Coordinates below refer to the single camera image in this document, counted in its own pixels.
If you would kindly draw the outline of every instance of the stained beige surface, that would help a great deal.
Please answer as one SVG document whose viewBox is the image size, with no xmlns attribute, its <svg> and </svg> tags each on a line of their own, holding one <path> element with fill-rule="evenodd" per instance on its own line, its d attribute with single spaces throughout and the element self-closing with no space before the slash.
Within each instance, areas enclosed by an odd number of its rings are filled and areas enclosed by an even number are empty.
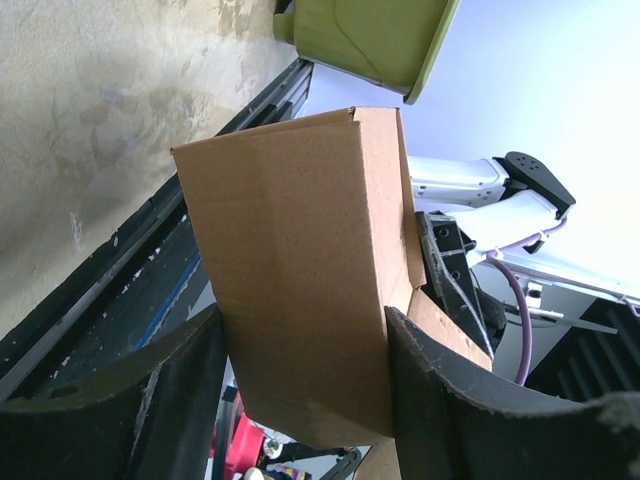
<svg viewBox="0 0 640 480">
<path fill-rule="evenodd" d="M 274 0 L 7 0 L 0 337 L 294 58 Z"/>
</svg>

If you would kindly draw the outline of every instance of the green bin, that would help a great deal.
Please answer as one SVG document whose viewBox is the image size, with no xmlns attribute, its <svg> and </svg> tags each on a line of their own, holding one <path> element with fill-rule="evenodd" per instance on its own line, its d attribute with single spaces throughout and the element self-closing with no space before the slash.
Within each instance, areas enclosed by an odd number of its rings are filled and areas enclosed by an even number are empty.
<svg viewBox="0 0 640 480">
<path fill-rule="evenodd" d="M 460 0 L 294 0 L 273 18 L 298 54 L 394 92 L 422 92 Z"/>
</svg>

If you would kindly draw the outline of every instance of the brown cardboard box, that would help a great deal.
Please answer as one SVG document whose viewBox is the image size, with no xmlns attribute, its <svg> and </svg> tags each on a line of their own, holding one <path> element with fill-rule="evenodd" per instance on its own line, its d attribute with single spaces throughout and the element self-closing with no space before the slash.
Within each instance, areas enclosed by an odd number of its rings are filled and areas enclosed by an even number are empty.
<svg viewBox="0 0 640 480">
<path fill-rule="evenodd" d="M 341 110 L 173 155 L 256 421 L 315 447 L 391 437 L 385 305 L 483 356 L 418 290 L 398 111 Z"/>
</svg>

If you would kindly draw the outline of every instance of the black vent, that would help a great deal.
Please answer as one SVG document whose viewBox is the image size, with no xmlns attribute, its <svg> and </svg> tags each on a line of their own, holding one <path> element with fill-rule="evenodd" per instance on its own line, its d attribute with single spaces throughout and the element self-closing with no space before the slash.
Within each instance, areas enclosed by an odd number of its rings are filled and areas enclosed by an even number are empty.
<svg viewBox="0 0 640 480">
<path fill-rule="evenodd" d="M 597 300 L 585 320 L 617 335 L 572 328 L 536 367 L 527 387 L 584 402 L 605 393 L 640 390 L 640 320 L 629 308 Z"/>
</svg>

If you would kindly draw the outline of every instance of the blue strip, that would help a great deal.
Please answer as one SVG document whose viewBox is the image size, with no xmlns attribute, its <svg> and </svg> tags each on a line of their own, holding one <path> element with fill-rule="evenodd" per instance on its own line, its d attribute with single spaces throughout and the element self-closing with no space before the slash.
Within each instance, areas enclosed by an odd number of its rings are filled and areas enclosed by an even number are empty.
<svg viewBox="0 0 640 480">
<path fill-rule="evenodd" d="M 187 284 L 191 276 L 194 274 L 194 272 L 198 268 L 198 265 L 200 265 L 200 254 L 196 254 L 196 257 L 193 259 L 193 261 L 189 265 L 189 268 L 187 269 L 187 271 L 184 272 L 184 275 L 182 275 L 182 277 L 180 277 L 180 280 L 178 280 L 178 284 L 171 291 L 169 298 L 167 298 L 167 301 L 164 302 L 164 305 L 162 305 L 162 308 L 160 309 L 158 314 L 155 316 L 155 318 L 151 322 L 151 325 L 147 327 L 147 331 L 144 332 L 144 335 L 136 345 L 135 350 L 140 350 L 141 348 L 147 346 L 149 342 L 151 342 L 151 340 L 153 339 L 153 336 L 159 330 L 158 327 L 162 322 L 164 322 L 164 319 L 167 318 L 167 315 L 169 314 L 169 310 L 171 310 L 173 303 L 176 301 L 176 299 L 180 295 L 180 292 L 182 291 L 184 286 Z"/>
</svg>

